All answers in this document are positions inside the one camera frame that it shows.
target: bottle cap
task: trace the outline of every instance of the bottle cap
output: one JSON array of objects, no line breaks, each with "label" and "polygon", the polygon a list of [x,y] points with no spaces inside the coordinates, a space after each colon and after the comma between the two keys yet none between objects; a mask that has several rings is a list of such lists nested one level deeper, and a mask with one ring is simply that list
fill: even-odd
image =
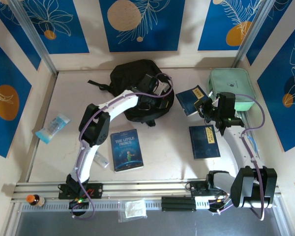
[{"label": "bottle cap", "polygon": [[27,201],[28,203],[32,203],[32,202],[34,202],[34,201],[35,201],[35,196],[34,196],[34,195],[28,195],[28,196],[26,197],[26,201]]}]

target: mint green pouch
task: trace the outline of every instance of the mint green pouch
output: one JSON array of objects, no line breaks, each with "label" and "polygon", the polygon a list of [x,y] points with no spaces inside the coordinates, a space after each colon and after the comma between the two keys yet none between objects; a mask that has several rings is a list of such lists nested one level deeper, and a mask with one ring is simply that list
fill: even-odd
[{"label": "mint green pouch", "polygon": [[[213,69],[208,81],[208,92],[212,100],[220,92],[245,94],[256,99],[247,71],[240,68]],[[248,111],[253,104],[254,102],[248,97],[237,96],[235,110]]]}]

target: book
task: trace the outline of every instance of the book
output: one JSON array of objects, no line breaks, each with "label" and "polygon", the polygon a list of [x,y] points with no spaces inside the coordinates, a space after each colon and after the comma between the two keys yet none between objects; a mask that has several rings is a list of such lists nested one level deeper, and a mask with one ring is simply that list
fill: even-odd
[{"label": "book", "polygon": [[188,117],[198,113],[194,105],[195,102],[199,99],[203,101],[208,99],[208,96],[199,85],[184,92],[177,93],[176,97]]},{"label": "book", "polygon": [[136,129],[110,135],[115,172],[143,167],[143,159]]},{"label": "book", "polygon": [[194,159],[220,157],[213,125],[189,127]]}]

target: small blue book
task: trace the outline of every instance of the small blue book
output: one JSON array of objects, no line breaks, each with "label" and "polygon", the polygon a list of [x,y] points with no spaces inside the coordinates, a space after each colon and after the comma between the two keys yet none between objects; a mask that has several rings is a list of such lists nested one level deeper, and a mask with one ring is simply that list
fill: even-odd
[{"label": "small blue book", "polygon": [[203,101],[208,99],[208,96],[199,85],[197,85],[195,88],[177,93],[176,97],[187,116],[197,113],[197,109],[194,105],[195,102],[197,102],[199,99],[202,99]]},{"label": "small blue book", "polygon": [[194,159],[220,157],[213,125],[189,127]]},{"label": "small blue book", "polygon": [[110,135],[115,172],[143,167],[143,159],[136,129]]}]

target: plastic packet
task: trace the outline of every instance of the plastic packet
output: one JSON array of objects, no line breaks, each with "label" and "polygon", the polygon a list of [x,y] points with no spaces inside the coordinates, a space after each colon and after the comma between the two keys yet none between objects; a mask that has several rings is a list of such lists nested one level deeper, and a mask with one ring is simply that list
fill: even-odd
[{"label": "plastic packet", "polygon": [[147,218],[147,207],[144,200],[118,201],[118,222],[127,222]]},{"label": "plastic packet", "polygon": [[109,166],[109,161],[99,152],[96,152],[93,161],[95,161],[98,165],[100,165],[104,169]]},{"label": "plastic packet", "polygon": [[70,122],[70,119],[64,116],[63,114],[59,114],[56,118],[54,118],[48,125],[41,130],[37,131],[35,134],[45,143],[49,143],[50,140],[57,134],[60,130],[62,130],[66,124]]}]

